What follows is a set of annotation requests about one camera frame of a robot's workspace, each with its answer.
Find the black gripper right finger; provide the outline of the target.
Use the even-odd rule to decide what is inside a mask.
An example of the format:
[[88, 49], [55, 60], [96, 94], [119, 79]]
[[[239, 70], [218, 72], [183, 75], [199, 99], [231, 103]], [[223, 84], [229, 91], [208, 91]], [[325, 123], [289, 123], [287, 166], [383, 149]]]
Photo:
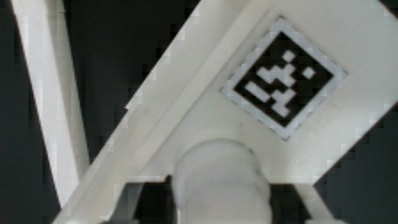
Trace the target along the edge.
[[271, 224], [337, 224], [311, 184], [273, 184], [270, 190]]

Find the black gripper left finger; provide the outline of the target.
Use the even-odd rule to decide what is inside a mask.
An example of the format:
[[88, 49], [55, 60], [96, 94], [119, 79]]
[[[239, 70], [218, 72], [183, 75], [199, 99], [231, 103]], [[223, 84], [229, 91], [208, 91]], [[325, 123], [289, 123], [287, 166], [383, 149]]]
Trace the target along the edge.
[[128, 183], [108, 224], [174, 224], [174, 221], [170, 184]]

